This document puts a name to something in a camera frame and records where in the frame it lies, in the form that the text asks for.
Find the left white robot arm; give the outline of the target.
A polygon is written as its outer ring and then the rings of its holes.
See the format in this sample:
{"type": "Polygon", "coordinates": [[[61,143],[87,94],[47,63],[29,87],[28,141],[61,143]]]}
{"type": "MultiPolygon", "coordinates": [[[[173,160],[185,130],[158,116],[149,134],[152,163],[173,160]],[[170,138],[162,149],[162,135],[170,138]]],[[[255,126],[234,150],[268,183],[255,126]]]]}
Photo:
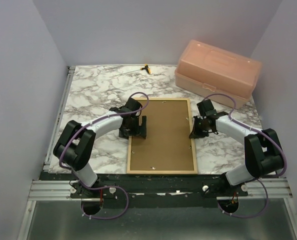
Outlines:
{"type": "Polygon", "coordinates": [[[83,184],[82,192],[89,198],[95,197],[100,190],[97,174],[92,170],[89,160],[96,139],[118,130],[118,136],[147,137],[147,117],[141,116],[147,105],[129,97],[121,107],[112,107],[109,111],[82,125],[75,120],[69,121],[62,131],[53,155],[58,158],[60,167],[71,170],[83,184]]]}

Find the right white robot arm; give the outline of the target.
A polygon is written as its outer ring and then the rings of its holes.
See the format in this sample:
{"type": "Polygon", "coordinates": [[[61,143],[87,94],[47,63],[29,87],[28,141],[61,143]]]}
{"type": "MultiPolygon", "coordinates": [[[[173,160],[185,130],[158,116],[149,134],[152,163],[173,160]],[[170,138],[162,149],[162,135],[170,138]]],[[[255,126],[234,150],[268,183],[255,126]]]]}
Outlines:
{"type": "Polygon", "coordinates": [[[210,99],[199,102],[197,109],[199,116],[193,117],[190,139],[202,139],[211,133],[222,133],[244,147],[244,163],[221,174],[215,184],[215,191],[230,196],[237,190],[237,185],[283,170],[286,166],[275,130],[254,128],[234,119],[231,113],[218,112],[210,99]]]}

